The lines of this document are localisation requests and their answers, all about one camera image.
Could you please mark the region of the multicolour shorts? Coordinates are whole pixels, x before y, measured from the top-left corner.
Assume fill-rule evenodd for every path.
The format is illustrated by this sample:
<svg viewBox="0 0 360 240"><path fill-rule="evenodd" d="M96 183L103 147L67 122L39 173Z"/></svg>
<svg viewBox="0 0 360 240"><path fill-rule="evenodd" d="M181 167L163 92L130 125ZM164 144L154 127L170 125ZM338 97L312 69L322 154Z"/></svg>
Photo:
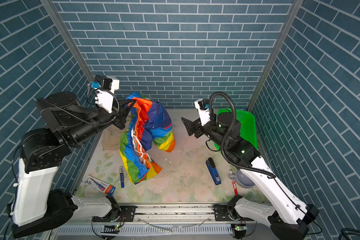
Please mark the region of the multicolour shorts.
<svg viewBox="0 0 360 240"><path fill-rule="evenodd" d="M156 176L162 168L147 153L152 145L167 153L174 150L176 142L172 120L161 103L153 102L139 93L132 93L131 122L122 133L119 152L128 178L137 185Z"/></svg>

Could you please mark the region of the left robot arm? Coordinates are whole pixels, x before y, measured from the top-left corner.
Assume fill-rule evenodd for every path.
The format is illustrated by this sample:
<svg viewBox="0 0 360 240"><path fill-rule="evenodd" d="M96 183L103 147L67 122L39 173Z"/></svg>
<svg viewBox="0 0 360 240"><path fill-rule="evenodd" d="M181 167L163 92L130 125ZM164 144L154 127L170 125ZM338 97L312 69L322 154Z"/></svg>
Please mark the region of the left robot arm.
<svg viewBox="0 0 360 240"><path fill-rule="evenodd" d="M120 100L118 109L108 112L101 107L83 107L72 92L59 92L37 100L37 109L46 125L22 137L16 197L7 205L15 239L56 229L72 219L125 220L113 197L81 199L52 190L51 186L72 148L80 148L111 125L123 129L135 103L135 100Z"/></svg>

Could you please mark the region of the beige shorts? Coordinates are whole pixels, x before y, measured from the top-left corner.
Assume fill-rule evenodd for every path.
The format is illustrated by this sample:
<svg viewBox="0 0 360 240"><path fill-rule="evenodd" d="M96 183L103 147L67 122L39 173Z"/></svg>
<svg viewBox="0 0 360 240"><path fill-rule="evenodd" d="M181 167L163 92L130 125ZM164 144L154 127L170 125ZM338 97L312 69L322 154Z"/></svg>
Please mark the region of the beige shorts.
<svg viewBox="0 0 360 240"><path fill-rule="evenodd" d="M104 151L117 151L120 146L120 138L123 131L116 129L104 130L102 147Z"/></svg>

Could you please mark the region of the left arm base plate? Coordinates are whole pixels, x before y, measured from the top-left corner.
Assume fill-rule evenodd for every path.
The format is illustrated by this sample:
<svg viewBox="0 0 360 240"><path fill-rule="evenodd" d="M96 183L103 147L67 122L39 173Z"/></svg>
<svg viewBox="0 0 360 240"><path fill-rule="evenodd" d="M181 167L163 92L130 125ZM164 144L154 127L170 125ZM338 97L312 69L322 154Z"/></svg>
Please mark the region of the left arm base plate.
<svg viewBox="0 0 360 240"><path fill-rule="evenodd" d="M120 206L117 212L116 222L118 223L131 223L134 221L135 214L136 214L136 206Z"/></svg>

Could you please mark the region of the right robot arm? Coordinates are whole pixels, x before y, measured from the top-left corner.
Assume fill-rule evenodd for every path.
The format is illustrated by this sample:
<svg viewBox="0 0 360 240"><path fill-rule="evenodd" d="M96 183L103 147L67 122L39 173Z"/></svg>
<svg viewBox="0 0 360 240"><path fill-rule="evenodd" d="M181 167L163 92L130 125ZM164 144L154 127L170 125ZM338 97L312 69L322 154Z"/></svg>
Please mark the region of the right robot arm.
<svg viewBox="0 0 360 240"><path fill-rule="evenodd" d="M200 119L182 118L189 136L207 136L220 147L224 159L247 176L270 201L270 205L234 197L228 203L231 213L250 218L269 227L280 240L303 240L319 210L296 197L271 171L260 152L240 136L241 123L233 113L225 112L205 124Z"/></svg>

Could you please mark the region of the green plastic basket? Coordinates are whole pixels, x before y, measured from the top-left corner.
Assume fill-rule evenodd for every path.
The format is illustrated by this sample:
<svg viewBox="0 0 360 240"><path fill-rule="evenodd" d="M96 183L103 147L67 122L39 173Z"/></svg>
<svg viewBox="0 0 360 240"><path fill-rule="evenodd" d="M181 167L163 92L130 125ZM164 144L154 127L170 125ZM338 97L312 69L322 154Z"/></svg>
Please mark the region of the green plastic basket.
<svg viewBox="0 0 360 240"><path fill-rule="evenodd" d="M227 112L231 112L231 109L229 108L219 109L218 115ZM237 112L237 120L241 123L240 137L250 142L256 149L258 149L255 116L248 111L236 110L236 112ZM224 132L229 127L230 122L231 120L229 120L226 126L222 125L221 127L219 127L218 124L218 133L224 135Z"/></svg>

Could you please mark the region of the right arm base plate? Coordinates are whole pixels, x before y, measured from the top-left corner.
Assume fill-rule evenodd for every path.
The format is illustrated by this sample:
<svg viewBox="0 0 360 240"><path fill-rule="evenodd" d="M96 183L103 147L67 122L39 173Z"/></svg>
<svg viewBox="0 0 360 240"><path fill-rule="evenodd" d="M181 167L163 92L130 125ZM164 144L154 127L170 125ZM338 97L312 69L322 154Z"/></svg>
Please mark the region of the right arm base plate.
<svg viewBox="0 0 360 240"><path fill-rule="evenodd" d="M237 215L235 209L231 206L215 204L212 206L212 210L217 222L240 220L240 216Z"/></svg>

